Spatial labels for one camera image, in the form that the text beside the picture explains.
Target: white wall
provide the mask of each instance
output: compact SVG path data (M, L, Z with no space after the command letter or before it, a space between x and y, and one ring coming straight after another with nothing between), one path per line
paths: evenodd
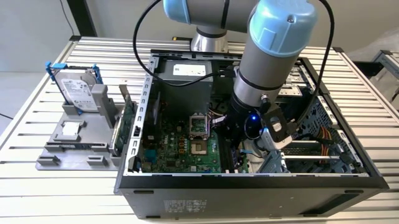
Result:
M67 0L63 0L79 35ZM72 35L59 0L0 0L0 72L43 72Z
M326 9L318 0L319 21L311 46L326 46L330 23ZM98 34L112 38L132 38L139 16L151 0L87 0ZM399 26L399 0L330 0L335 14L334 46L346 51L366 46L389 29ZM192 37L195 26L171 21L162 4L148 13L139 32L140 39L170 40L174 36ZM228 32L228 40L244 42L246 34Z

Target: green circuit board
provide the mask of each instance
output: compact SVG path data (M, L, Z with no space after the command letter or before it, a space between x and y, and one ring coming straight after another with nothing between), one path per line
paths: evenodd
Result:
M223 173L220 168L220 155L218 134L212 131L207 140L190 140L188 121L183 125L172 125L163 121L160 125L160 142L158 148L146 149L156 151L156 159L143 158L143 172L146 173ZM247 157L239 173L248 172Z

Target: label sticker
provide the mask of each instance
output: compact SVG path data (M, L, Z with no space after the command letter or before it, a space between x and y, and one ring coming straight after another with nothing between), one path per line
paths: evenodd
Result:
M96 112L98 107L87 83L70 78L64 78L62 82L74 106L86 112Z
M170 213L204 212L207 200L163 200L164 209Z
M176 64L174 65L175 76L204 76L206 66L202 64Z

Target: hard drive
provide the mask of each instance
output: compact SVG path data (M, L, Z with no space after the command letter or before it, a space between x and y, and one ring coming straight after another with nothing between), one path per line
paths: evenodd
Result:
M98 112L91 90L95 84L103 84L100 70L94 67L48 64L47 71L55 81L68 105L74 105L82 112Z

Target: aluminum table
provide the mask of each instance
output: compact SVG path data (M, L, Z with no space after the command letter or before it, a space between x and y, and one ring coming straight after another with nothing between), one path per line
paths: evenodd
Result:
M139 41L140 57L151 49L190 50L186 41ZM231 43L230 52L243 53ZM308 47L300 56L321 69L325 48ZM98 63L108 95L123 101L119 84L139 100L144 71L131 40L83 37L70 41L55 62ZM323 82L391 190L329 218L140 220L123 196L114 195L115 171L38 171L35 163L62 117L63 96L44 75L0 137L0 223L399 223L399 114L343 52L331 51Z

